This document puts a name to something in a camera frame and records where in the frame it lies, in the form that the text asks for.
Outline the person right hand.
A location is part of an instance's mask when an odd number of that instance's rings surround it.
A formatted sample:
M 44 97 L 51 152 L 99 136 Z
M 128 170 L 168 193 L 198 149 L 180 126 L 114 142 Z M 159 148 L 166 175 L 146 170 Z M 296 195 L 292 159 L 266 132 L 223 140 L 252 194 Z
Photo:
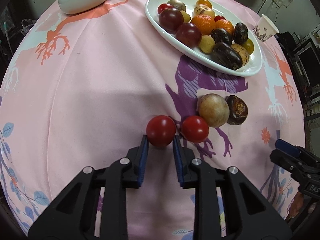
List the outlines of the person right hand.
M 319 197 L 311 197 L 298 191 L 287 207 L 285 221 L 289 223 L 296 218 L 304 220 L 313 213 L 318 204 Z

